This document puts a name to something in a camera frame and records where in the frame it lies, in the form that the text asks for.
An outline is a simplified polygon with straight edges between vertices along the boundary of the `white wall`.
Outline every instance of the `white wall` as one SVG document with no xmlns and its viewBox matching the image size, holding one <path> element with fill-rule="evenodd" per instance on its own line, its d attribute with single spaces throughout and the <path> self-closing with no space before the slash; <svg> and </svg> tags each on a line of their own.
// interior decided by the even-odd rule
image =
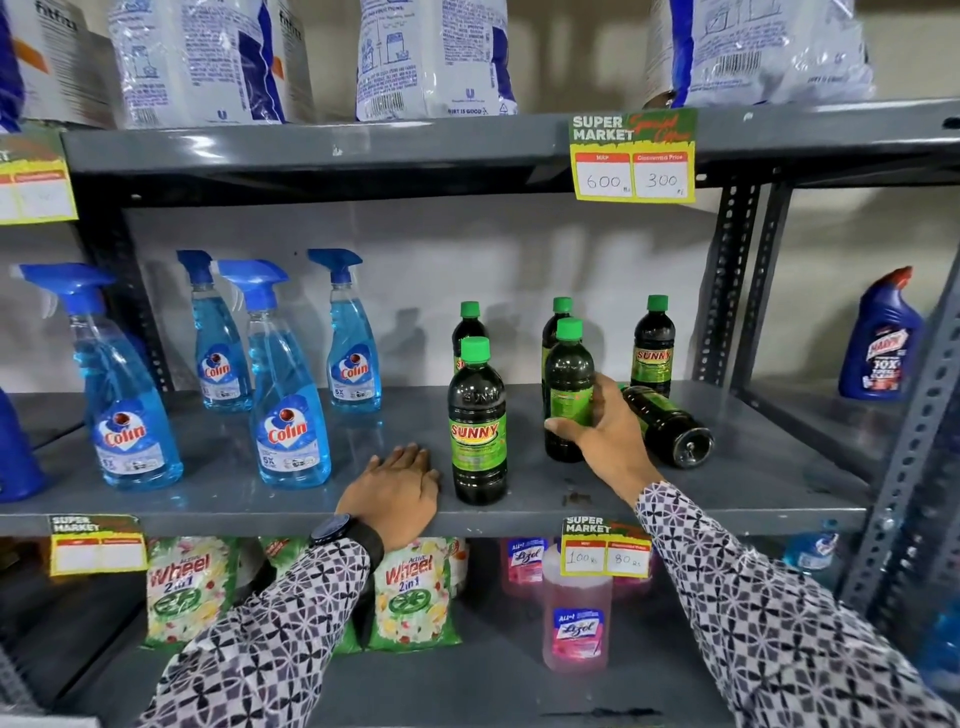
<svg viewBox="0 0 960 728">
<path fill-rule="evenodd" d="M 104 32 L 108 0 L 80 4 L 91 27 Z M 300 0 L 299 7 L 318 107 L 349 118 L 358 4 Z M 647 11 L 646 0 L 512 0 L 510 68 L 521 111 L 640 104 Z M 960 95 L 960 76 L 952 72 L 960 59 L 960 4 L 861 0 L 858 11 L 878 97 Z M 757 371 L 835 376 L 857 299 L 872 280 L 901 265 L 915 266 L 906 297 L 927 313 L 960 240 L 958 196 L 954 188 L 798 193 Z M 1 230 L 0 266 L 75 257 L 68 232 L 57 227 Z M 327 284 L 319 268 L 296 264 L 294 250 L 344 244 L 369 261 L 361 268 L 364 299 L 381 349 L 396 352 L 384 356 L 388 379 L 439 384 L 447 379 L 448 336 L 460 299 L 478 298 L 495 323 L 496 363 L 506 378 L 535 381 L 536 339 L 549 299 L 569 291 L 593 324 L 588 344 L 614 376 L 626 374 L 631 329 L 646 294 L 669 294 L 678 371 L 688 374 L 685 345 L 712 219 L 690 209 L 545 196 L 140 211 L 132 228 L 178 383 L 189 379 L 181 365 L 190 358 L 191 329 L 175 247 L 265 255 L 292 268 L 284 298 L 319 374 L 328 341 Z M 0 278 L 0 385 L 79 388 L 64 320 L 30 318 L 32 305 L 20 302 L 25 295 L 33 297 L 23 284 Z"/>
</svg>

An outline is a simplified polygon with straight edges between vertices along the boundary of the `patterned shirt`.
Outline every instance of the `patterned shirt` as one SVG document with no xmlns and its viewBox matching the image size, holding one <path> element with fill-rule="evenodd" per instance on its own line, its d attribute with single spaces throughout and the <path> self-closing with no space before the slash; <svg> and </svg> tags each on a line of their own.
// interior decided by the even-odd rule
<svg viewBox="0 0 960 728">
<path fill-rule="evenodd" d="M 960 726 L 870 624 L 740 544 L 669 483 L 647 488 L 636 514 L 737 726 Z M 139 725 L 304 726 L 369 571 L 352 541 L 307 549 L 170 662 Z"/>
</svg>

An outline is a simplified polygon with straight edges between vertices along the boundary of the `metal shelf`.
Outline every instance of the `metal shelf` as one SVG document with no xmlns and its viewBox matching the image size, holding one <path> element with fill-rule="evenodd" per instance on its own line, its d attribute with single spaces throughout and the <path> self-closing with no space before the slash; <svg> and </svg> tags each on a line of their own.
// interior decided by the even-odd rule
<svg viewBox="0 0 960 728">
<path fill-rule="evenodd" d="M 20 427 L 27 433 L 34 449 L 73 432 L 83 424 L 85 400 L 82 394 L 11 394 L 9 397 Z"/>
<path fill-rule="evenodd" d="M 388 388 L 383 411 L 375 416 L 345 416 L 326 406 L 333 476 L 323 487 L 304 491 L 275 490 L 260 481 L 247 416 L 215 415 L 200 406 L 196 394 L 175 393 L 167 401 L 186 470 L 180 484 L 149 493 L 109 488 L 86 431 L 78 430 L 38 452 L 51 487 L 5 506 L 0 534 L 49 533 L 50 514 L 128 513 L 152 536 L 305 535 L 333 512 L 371 455 L 412 441 L 431 449 L 444 474 L 429 535 L 559 534 L 570 515 L 632 518 L 585 464 L 546 456 L 540 386 L 510 386 L 508 393 L 510 493 L 491 506 L 468 506 L 453 494 L 445 387 Z M 673 398 L 713 430 L 716 450 L 702 468 L 664 469 L 664 476 L 729 530 L 792 534 L 815 530 L 826 518 L 844 531 L 862 526 L 867 502 L 861 480 L 717 387 L 679 381 Z"/>
<path fill-rule="evenodd" d="M 333 658 L 309 725 L 733 726 L 669 579 L 660 577 L 647 597 L 614 604 L 606 670 L 558 675 L 540 656 L 540 607 L 503 594 L 496 542 L 475 541 L 467 591 L 452 609 L 464 643 L 407 655 Z M 132 725 L 169 658 L 136 648 L 142 630 L 130 630 L 126 644 L 105 665 L 94 666 L 57 712 L 96 715 L 105 728 Z"/>
<path fill-rule="evenodd" d="M 844 470 L 872 481 L 893 445 L 903 402 L 848 400 L 836 381 L 755 379 L 741 397 Z"/>
<path fill-rule="evenodd" d="M 74 184 L 97 177 L 101 201 L 264 205 L 570 191 L 569 117 L 81 131 L 63 139 Z M 957 126 L 958 99 L 700 109 L 698 184 L 958 183 Z"/>
</svg>

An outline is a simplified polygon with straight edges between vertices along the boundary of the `green bottle cap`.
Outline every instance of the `green bottle cap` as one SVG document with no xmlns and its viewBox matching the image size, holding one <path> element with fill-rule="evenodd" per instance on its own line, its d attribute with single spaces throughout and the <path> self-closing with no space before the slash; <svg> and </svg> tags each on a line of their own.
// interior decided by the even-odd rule
<svg viewBox="0 0 960 728">
<path fill-rule="evenodd" d="M 460 358 L 467 364 L 490 361 L 490 339 L 486 336 L 465 336 L 460 340 Z"/>
<path fill-rule="evenodd" d="M 554 313 L 569 313 L 573 310 L 573 299 L 569 296 L 558 296 L 553 300 Z"/>
<path fill-rule="evenodd" d="M 648 311 L 665 311 L 666 305 L 669 302 L 669 296 L 647 296 L 647 310 Z"/>
<path fill-rule="evenodd" d="M 580 319 L 561 319 L 557 322 L 558 341 L 580 341 L 584 338 L 584 322 Z"/>
<path fill-rule="evenodd" d="M 461 318 L 465 318 L 465 319 L 479 319 L 480 318 L 480 302 L 461 301 L 460 316 Z"/>
</svg>

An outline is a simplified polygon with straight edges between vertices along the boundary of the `hand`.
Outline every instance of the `hand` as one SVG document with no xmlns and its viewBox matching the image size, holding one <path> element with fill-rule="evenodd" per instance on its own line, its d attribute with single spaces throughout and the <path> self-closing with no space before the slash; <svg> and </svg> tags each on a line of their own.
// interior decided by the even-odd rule
<svg viewBox="0 0 960 728">
<path fill-rule="evenodd" d="M 593 382 L 593 421 L 595 427 L 584 427 L 555 417 L 543 426 L 576 443 L 597 477 L 634 507 L 643 490 L 663 476 L 650 462 L 640 423 L 616 382 L 600 373 Z"/>
<path fill-rule="evenodd" d="M 367 468 L 347 486 L 337 513 L 359 519 L 380 535 L 385 553 L 416 539 L 437 513 L 440 473 L 430 470 L 430 451 L 415 443 L 396 447 L 380 462 L 374 455 Z"/>
</svg>

